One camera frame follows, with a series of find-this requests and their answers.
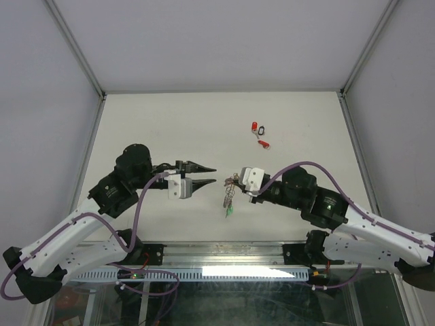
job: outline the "white wall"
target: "white wall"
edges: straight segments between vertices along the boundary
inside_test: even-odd
[[[3,252],[33,242],[66,213],[98,98],[43,1],[2,1],[0,44]],[[14,282],[7,290],[17,294]],[[21,325],[26,308],[25,300],[0,300],[1,324]]]
[[[435,232],[435,1],[403,1],[348,98],[383,216]],[[435,324],[435,293],[419,292]]]
[[[56,0],[107,91],[343,87],[388,0]]]

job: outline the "white platform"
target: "white platform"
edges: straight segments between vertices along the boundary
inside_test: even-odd
[[[251,123],[264,125],[264,150]],[[234,213],[225,219],[223,181],[244,166],[273,175],[301,160],[325,166],[362,206],[368,201],[340,104],[334,92],[259,92],[109,95],[84,179],[81,200],[113,170],[115,159],[132,143],[150,148],[153,164],[192,160],[216,173],[192,175],[217,183],[191,199],[170,201],[165,191],[145,197],[138,236],[152,241],[304,240],[313,227],[293,211],[274,204],[250,204],[240,192]],[[320,171],[308,168],[323,187]],[[114,222],[130,228],[134,209]],[[105,240],[101,228],[88,240]]]

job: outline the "glass panel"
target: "glass panel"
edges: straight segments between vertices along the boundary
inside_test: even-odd
[[[332,269],[331,282],[353,270]],[[174,283],[129,283],[165,292]],[[181,282],[176,294],[148,297],[114,284],[71,283],[54,298],[46,325],[104,326],[406,326],[394,279],[363,270],[349,286],[312,291],[295,282]]]

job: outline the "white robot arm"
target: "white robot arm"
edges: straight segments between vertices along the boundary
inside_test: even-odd
[[[115,231],[110,223],[126,209],[141,202],[148,189],[167,189],[169,199],[185,199],[215,179],[192,180],[186,173],[207,173],[206,168],[191,161],[176,161],[152,166],[145,145],[128,146],[116,159],[114,171],[89,191],[89,196],[66,219],[45,236],[25,248],[10,247],[3,253],[11,269],[1,286],[7,300],[5,284],[15,274],[16,283],[32,304],[46,301],[69,280],[99,266],[122,262],[142,254],[142,242],[136,237],[139,210],[133,228]],[[137,190],[143,189],[138,197]],[[105,225],[114,236],[91,247],[77,247],[81,241]]]
[[[317,179],[301,168],[316,166],[338,192],[317,186]],[[301,212],[302,219],[333,232],[352,234],[363,241],[321,230],[307,235],[305,252],[328,260],[348,260],[402,275],[420,289],[435,291],[435,237],[406,229],[369,213],[350,200],[331,174],[314,162],[292,164],[271,178],[260,168],[243,168],[238,180],[252,203],[272,202]]]

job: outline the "small green object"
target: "small green object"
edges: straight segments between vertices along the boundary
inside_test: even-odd
[[[232,205],[228,206],[228,208],[226,209],[225,217],[230,216],[233,211],[234,211],[234,209],[233,209]]]

